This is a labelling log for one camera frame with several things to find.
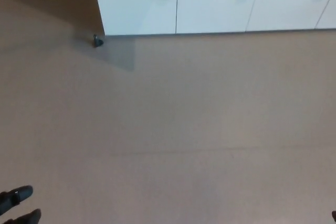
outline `tiled floor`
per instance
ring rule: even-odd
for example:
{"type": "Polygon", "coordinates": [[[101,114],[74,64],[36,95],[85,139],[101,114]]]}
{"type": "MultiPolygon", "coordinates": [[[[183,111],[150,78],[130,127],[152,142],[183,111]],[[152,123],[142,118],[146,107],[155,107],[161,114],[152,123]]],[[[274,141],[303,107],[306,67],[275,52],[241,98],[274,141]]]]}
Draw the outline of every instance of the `tiled floor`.
{"type": "Polygon", "coordinates": [[[0,6],[0,223],[333,223],[336,31],[93,49],[96,0],[0,6]]]}

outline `gray floor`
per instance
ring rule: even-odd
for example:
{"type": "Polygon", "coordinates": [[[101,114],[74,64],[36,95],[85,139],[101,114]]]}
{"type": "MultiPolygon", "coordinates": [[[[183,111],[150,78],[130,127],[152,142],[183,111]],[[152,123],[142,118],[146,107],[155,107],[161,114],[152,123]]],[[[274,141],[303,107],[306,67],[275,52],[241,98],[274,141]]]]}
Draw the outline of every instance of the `gray floor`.
{"type": "Polygon", "coordinates": [[[0,222],[333,223],[336,31],[93,49],[96,0],[0,6],[0,222]]]}

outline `white cupboard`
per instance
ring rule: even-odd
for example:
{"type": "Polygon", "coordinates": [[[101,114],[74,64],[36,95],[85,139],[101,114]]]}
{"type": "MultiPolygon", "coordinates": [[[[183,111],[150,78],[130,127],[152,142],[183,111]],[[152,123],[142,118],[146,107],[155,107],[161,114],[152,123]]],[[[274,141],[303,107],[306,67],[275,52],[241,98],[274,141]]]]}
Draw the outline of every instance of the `white cupboard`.
{"type": "Polygon", "coordinates": [[[314,29],[328,0],[256,0],[248,31],[314,29]]]}
{"type": "Polygon", "coordinates": [[[329,0],[322,17],[317,24],[317,29],[336,28],[336,0],[329,0]]]}
{"type": "Polygon", "coordinates": [[[336,28],[336,0],[98,0],[106,35],[336,28]]]}
{"type": "Polygon", "coordinates": [[[254,0],[177,0],[178,34],[245,31],[254,0]]]}
{"type": "Polygon", "coordinates": [[[177,0],[98,0],[106,35],[174,34],[177,0]]]}

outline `white cabinet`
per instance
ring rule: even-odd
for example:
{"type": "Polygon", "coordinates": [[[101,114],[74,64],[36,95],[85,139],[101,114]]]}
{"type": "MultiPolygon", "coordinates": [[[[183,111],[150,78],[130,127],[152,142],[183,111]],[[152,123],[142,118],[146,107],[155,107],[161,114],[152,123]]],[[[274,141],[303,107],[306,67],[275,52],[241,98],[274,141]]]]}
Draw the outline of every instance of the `white cabinet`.
{"type": "Polygon", "coordinates": [[[98,0],[106,35],[174,34],[177,0],[98,0]]]}
{"type": "Polygon", "coordinates": [[[336,0],[329,0],[323,15],[317,24],[317,29],[336,28],[336,0]]]}
{"type": "Polygon", "coordinates": [[[255,0],[248,31],[314,29],[328,0],[255,0]]]}
{"type": "Polygon", "coordinates": [[[245,31],[254,0],[177,0],[178,34],[245,31]]]}

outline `cabinet door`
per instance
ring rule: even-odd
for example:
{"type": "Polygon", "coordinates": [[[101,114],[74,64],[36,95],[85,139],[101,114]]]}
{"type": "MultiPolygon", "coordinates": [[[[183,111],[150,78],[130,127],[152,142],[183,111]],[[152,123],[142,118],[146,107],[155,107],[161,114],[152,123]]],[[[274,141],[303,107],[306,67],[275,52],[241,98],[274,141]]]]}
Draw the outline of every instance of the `cabinet door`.
{"type": "Polygon", "coordinates": [[[176,1],[98,0],[105,34],[174,34],[176,1]]]}
{"type": "Polygon", "coordinates": [[[177,0],[176,31],[224,33],[246,31],[254,0],[177,0]]]}
{"type": "Polygon", "coordinates": [[[255,0],[248,31],[314,29],[328,0],[255,0]]]}
{"type": "Polygon", "coordinates": [[[336,28],[336,0],[329,0],[323,15],[317,24],[317,29],[336,28]]]}

